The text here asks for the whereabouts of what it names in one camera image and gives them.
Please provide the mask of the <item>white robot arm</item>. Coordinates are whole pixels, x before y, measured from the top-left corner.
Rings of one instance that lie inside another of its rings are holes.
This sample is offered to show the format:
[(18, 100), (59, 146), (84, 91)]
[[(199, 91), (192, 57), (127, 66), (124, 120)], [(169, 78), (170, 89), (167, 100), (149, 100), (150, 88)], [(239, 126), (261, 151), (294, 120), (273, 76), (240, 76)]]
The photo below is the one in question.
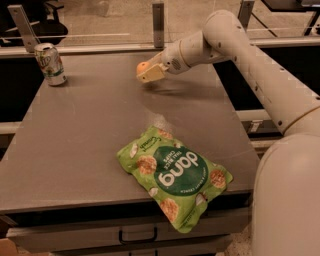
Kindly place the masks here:
[(252, 256), (320, 256), (320, 99), (250, 42), (239, 19), (213, 12), (201, 31), (137, 66), (143, 83), (232, 61), (283, 138), (260, 160), (253, 191)]

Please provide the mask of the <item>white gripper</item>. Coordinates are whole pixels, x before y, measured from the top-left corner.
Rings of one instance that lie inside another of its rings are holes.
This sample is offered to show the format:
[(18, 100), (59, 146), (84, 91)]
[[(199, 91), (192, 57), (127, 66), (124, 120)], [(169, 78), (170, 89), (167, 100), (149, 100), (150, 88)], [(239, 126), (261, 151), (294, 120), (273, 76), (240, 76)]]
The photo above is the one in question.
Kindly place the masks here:
[(139, 75), (136, 74), (137, 79), (142, 83), (161, 80), (165, 77), (166, 71), (171, 74), (180, 74), (187, 70), (187, 65), (180, 52), (179, 42), (169, 44), (163, 52), (157, 53), (146, 63), (149, 68)]

